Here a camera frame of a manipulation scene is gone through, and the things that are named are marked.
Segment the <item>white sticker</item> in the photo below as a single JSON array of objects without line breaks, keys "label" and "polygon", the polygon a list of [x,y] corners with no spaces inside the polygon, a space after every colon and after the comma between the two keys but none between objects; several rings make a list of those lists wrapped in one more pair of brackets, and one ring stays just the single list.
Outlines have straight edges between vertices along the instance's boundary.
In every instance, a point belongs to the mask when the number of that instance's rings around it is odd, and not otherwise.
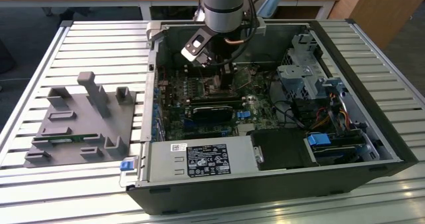
[{"label": "white sticker", "polygon": [[173,152],[174,151],[186,151],[187,150],[187,143],[174,143],[173,144]]},{"label": "white sticker", "polygon": [[51,143],[71,143],[73,139],[71,138],[65,138],[65,139],[54,139],[51,140]]}]

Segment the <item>power supply label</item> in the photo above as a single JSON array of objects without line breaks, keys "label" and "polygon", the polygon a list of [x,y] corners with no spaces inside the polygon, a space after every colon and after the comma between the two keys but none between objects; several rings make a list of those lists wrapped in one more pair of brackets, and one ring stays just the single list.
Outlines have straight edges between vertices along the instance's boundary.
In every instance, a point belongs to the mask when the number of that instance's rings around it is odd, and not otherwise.
[{"label": "power supply label", "polygon": [[187,147],[187,155],[191,178],[231,173],[226,144]]}]

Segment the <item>aluminum rail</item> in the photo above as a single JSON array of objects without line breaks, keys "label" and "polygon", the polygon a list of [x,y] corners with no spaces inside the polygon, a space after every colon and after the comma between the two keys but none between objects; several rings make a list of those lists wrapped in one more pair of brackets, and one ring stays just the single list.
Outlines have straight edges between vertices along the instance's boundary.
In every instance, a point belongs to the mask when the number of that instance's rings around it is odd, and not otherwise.
[{"label": "aluminum rail", "polygon": [[[119,185],[121,162],[26,169],[50,102],[50,87],[83,93],[77,77],[94,71],[106,91],[138,92],[131,153],[138,154],[149,69],[146,21],[75,22],[61,28],[0,134],[2,223],[327,223],[425,221],[425,103],[412,84],[355,24],[320,21],[420,163],[351,193],[171,216],[150,216]],[[339,76],[332,61],[326,63]]]}]

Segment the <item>table leg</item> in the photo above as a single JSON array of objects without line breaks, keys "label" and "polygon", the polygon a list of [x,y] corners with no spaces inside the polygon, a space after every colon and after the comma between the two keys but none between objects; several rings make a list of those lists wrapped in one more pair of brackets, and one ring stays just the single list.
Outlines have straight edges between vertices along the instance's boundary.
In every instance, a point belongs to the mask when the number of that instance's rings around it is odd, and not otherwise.
[{"label": "table leg", "polygon": [[141,8],[143,20],[153,20],[151,6],[153,6],[153,3],[150,1],[141,2],[139,8]]},{"label": "table leg", "polygon": [[43,7],[42,9],[43,9],[43,12],[45,12],[46,16],[53,16],[54,15],[53,7],[49,6],[49,7]]},{"label": "table leg", "polygon": [[316,16],[318,20],[328,19],[328,16],[334,8],[334,4],[335,4],[334,0],[324,2],[324,5],[320,7],[320,10]]}]

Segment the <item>wooden cabinet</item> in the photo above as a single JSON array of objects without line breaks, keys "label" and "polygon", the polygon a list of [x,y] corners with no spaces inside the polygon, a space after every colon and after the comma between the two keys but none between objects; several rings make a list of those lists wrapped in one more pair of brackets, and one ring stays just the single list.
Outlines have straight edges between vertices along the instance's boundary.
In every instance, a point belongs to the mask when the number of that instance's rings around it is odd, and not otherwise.
[{"label": "wooden cabinet", "polygon": [[384,49],[424,0],[340,0],[330,18],[352,18]]}]

